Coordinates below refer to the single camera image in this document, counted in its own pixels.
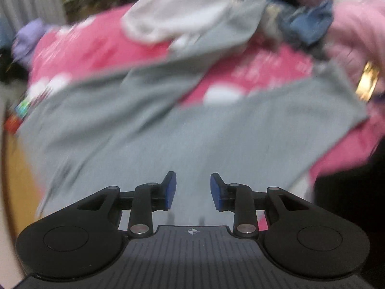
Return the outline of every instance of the ribbed dark gray surface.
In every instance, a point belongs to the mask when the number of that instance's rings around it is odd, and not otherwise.
[[[330,282],[297,278],[266,259],[256,242],[234,238],[225,227],[195,230],[161,226],[154,236],[129,242],[120,259],[98,275],[68,283],[29,277],[17,289],[372,288],[358,276]]]

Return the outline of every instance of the blue denim cloth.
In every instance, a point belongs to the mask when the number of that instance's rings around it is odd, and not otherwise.
[[[325,0],[313,8],[284,8],[278,16],[278,26],[285,41],[295,48],[320,41],[334,20],[332,6],[331,0]]]

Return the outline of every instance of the red object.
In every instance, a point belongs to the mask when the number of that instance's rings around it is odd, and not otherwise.
[[[11,134],[16,134],[17,130],[22,124],[22,120],[15,114],[11,114],[5,122],[4,128]]]

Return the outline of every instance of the metal screw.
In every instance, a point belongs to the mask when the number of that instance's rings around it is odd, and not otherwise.
[[[144,233],[149,231],[150,228],[144,224],[136,224],[131,226],[130,230],[132,233],[135,233],[136,235],[143,235]]]
[[[241,233],[253,233],[256,228],[251,224],[241,224],[237,227],[237,230]]]

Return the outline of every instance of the gray cloth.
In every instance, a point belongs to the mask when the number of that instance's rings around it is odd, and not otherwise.
[[[365,119],[365,107],[331,64],[313,78],[232,105],[180,107],[207,69],[255,32],[266,0],[245,0],[177,56],[81,83],[43,101],[20,136],[46,184],[43,214],[106,186],[134,190],[177,173],[171,211],[154,226],[229,225],[215,210],[210,174],[265,191],[287,189]]]

